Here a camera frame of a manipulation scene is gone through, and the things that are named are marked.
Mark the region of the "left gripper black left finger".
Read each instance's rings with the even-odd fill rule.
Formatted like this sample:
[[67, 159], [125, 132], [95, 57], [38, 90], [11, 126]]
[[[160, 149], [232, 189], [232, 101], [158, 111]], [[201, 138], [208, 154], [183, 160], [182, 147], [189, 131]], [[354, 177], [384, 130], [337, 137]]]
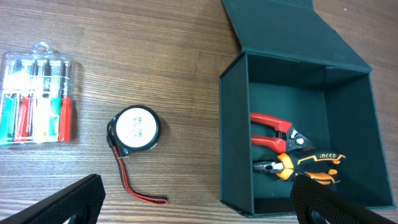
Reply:
[[95, 224], [105, 196], [101, 176], [90, 174], [30, 207], [1, 220], [1, 223]]

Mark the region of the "black white tape measure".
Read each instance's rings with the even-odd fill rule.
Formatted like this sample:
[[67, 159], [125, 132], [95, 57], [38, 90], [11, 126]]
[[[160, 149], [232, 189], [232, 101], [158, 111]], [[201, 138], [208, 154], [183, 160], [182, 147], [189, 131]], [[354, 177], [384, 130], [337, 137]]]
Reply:
[[133, 197], [154, 205], [166, 205], [169, 200], [162, 195], [136, 192], [130, 185], [123, 158], [156, 147], [160, 134], [159, 116], [154, 110], [143, 105], [124, 108], [111, 119], [106, 128], [106, 140], [118, 164], [122, 186]]

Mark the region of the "red handled cutters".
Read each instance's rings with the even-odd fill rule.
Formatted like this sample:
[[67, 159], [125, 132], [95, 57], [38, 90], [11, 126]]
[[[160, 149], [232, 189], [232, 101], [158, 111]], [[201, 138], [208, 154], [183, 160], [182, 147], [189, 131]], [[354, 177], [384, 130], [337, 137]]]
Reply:
[[272, 134], [251, 136], [251, 144], [271, 149], [276, 154], [282, 154], [295, 150], [310, 151], [315, 148], [311, 140], [298, 132], [289, 121], [275, 116], [251, 112], [251, 122], [262, 125], [270, 130]]

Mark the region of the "orange black pliers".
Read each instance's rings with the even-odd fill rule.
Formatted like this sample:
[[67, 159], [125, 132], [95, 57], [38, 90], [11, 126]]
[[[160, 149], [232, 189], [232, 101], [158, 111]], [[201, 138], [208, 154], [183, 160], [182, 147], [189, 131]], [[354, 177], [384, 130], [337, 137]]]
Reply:
[[253, 162], [255, 172], [276, 175], [283, 181], [291, 181], [298, 175], [307, 176], [319, 184], [337, 184], [338, 171], [346, 156], [337, 152], [321, 151], [313, 153], [282, 153], [276, 160], [260, 160]]

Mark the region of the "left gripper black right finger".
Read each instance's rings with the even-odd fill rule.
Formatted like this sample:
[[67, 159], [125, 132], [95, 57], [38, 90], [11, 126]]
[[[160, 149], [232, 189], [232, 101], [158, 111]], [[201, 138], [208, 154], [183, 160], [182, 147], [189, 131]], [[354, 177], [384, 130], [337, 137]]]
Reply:
[[364, 206], [345, 200], [328, 187], [304, 175], [295, 178], [290, 198], [300, 224], [395, 224]]

